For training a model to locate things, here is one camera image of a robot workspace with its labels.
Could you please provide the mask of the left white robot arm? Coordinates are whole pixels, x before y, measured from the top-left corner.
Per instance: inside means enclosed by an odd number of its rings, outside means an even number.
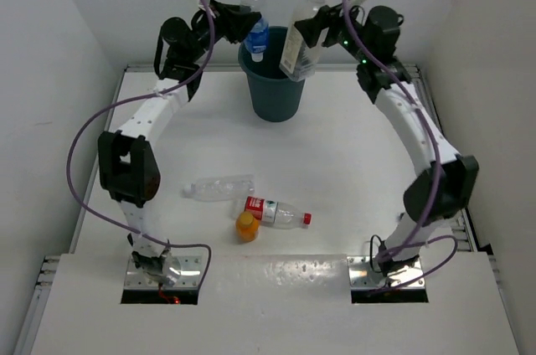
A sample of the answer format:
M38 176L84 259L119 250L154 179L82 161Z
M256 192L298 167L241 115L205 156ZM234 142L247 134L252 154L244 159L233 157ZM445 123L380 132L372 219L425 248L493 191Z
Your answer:
M166 20L157 37L153 68L158 82L152 97L116 131L98 138L100 185L124 213L134 266L160 285L172 286L182 272L171 244L157 237L150 215L149 203L161 182L153 147L198 91L203 73L198 60L221 39L241 43L260 19L252 8L212 0L208 11L198 10L190 22Z

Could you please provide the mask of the clear unlabelled plastic bottle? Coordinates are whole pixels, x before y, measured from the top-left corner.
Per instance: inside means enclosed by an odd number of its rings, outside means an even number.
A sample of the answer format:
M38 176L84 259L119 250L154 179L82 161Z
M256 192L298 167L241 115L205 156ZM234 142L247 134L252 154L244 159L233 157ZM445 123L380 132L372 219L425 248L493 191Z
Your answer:
M204 177L183 186L182 195L200 202L220 202L247 197L255 192L251 174Z

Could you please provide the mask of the large square clear bottle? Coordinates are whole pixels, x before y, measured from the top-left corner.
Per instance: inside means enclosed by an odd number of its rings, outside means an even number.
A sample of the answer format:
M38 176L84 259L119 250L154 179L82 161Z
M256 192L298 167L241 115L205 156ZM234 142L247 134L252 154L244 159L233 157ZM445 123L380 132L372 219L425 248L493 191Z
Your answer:
M304 0L293 10L281 54L280 69L294 82L303 81L315 73L322 51L320 44L313 48L307 45L296 23L314 18L325 3L326 0Z

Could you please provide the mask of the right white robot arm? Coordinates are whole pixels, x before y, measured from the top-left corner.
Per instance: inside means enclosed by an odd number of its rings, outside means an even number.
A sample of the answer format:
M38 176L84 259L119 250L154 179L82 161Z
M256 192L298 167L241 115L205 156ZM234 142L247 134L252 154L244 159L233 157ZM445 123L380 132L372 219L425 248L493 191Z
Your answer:
M341 6L324 6L312 18L294 25L307 47L339 44L358 61L359 86L390 122L413 164L415 180L403 195L405 211L370 260L372 270L387 275L415 263L439 222L468 205L479 164L445 139L395 56L403 16L392 8L376 6L360 23L358 11L351 8L345 14Z

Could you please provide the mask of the red label clear bottle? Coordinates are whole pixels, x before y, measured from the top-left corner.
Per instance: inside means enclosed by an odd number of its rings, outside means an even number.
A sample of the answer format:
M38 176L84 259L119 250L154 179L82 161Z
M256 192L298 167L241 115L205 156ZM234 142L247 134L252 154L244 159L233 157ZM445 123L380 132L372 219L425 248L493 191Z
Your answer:
M262 225L275 229L308 228L312 221L310 213L304 213L288 203L248 196L234 202L231 214L238 217L243 212L251 213Z

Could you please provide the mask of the orange juice bottle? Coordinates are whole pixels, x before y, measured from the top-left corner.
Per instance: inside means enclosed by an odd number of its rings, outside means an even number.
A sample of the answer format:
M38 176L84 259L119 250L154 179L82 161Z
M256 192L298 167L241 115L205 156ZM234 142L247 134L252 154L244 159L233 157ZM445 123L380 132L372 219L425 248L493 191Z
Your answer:
M252 242L257 238L260 221L250 212L242 212L235 221L235 229L243 242Z

